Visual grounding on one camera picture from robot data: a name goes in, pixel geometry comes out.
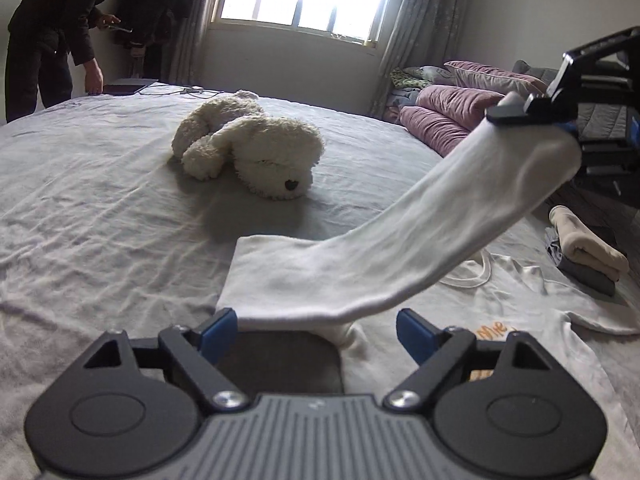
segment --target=curtain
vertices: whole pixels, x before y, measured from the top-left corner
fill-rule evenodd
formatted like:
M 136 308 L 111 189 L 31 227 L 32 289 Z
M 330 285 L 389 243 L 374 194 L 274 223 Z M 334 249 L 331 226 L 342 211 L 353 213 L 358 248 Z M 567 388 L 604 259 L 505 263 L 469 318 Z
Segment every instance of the curtain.
M 169 83 L 193 85 L 197 82 L 194 71 L 200 60 L 215 2 L 193 0 L 189 17 L 183 20 L 178 29 L 169 68 Z
M 402 0 L 380 62 L 370 115 L 380 118 L 390 72 L 407 66 L 439 66 L 455 54 L 467 0 Z

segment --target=pillow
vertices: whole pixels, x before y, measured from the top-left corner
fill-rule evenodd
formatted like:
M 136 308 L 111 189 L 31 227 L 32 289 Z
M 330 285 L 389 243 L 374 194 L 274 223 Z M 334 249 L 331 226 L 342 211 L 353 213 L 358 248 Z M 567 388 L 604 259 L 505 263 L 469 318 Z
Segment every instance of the pillow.
M 517 60 L 513 65 L 513 72 L 516 74 L 526 74 L 537 77 L 547 86 L 549 86 L 558 75 L 558 70 L 555 68 L 533 67 L 521 59 Z
M 456 121 L 419 106 L 400 110 L 400 124 L 440 156 L 449 155 L 469 134 Z
M 439 66 L 410 66 L 403 68 L 402 71 L 418 79 L 423 79 L 431 85 L 455 85 L 456 77 Z
M 444 65 L 454 73 L 458 86 L 491 90 L 505 95 L 513 91 L 523 97 L 546 91 L 546 85 L 530 75 L 507 72 L 470 61 L 449 61 Z
M 418 94 L 415 104 L 439 112 L 471 131 L 484 119 L 484 111 L 503 97 L 489 90 L 433 85 Z

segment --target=white plush dog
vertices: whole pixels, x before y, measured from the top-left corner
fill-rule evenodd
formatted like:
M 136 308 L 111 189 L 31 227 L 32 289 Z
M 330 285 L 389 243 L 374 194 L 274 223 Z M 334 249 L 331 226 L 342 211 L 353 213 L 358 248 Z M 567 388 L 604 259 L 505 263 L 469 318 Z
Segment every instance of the white plush dog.
M 222 126 L 238 117 L 262 114 L 264 110 L 256 102 L 258 96 L 253 92 L 239 90 L 235 94 L 215 97 L 191 112 L 180 123 L 175 133 L 172 149 L 178 160 L 196 140 L 215 133 Z
M 285 117 L 250 115 L 196 140 L 182 156 L 184 171 L 199 180 L 215 178 L 232 158 L 238 177 L 253 192 L 275 199 L 296 198 L 313 182 L 324 152 L 319 130 Z

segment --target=white wall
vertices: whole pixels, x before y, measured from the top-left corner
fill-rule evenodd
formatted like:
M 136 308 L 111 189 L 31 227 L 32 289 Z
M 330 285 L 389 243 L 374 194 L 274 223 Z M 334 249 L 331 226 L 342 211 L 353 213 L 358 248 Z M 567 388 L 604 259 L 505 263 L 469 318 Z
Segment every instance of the white wall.
M 22 0 L 0 0 L 0 124 L 4 124 L 4 66 L 6 63 L 6 47 L 9 40 L 9 33 L 6 30 L 15 8 Z M 106 0 L 100 5 L 103 11 L 113 12 L 115 0 Z M 125 51 L 113 44 L 110 32 L 92 30 L 91 36 L 94 44 L 96 59 L 102 68 L 102 73 L 106 82 L 124 77 L 127 75 L 128 56 Z M 74 80 L 74 95 L 84 94 L 84 69 L 73 66 L 73 61 L 69 57 L 69 66 Z
M 295 30 L 229 25 L 208 31 L 200 84 L 365 114 L 379 65 L 378 51 L 359 44 Z
M 457 57 L 558 68 L 566 50 L 633 25 L 640 0 L 469 0 Z

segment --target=bed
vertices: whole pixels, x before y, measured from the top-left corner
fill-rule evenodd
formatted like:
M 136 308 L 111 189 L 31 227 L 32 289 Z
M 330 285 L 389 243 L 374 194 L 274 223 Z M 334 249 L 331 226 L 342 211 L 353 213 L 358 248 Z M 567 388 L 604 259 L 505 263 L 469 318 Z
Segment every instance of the bed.
M 318 126 L 326 153 L 308 196 L 272 202 L 227 168 L 201 183 L 171 159 L 180 120 L 202 101 L 145 95 L 71 100 L 0 128 L 1 479 L 37 469 L 22 436 L 33 400 L 104 330 L 154 336 L 213 312 L 238 237 L 341 234 L 391 205 L 440 156 L 402 126 L 262 98 Z M 546 256 L 541 209 L 489 249 L 565 282 Z M 631 280 L 618 299 L 640 304 Z M 581 330 L 640 438 L 640 340 Z M 335 349 L 306 333 L 245 333 L 220 368 L 248 394 L 340 392 Z

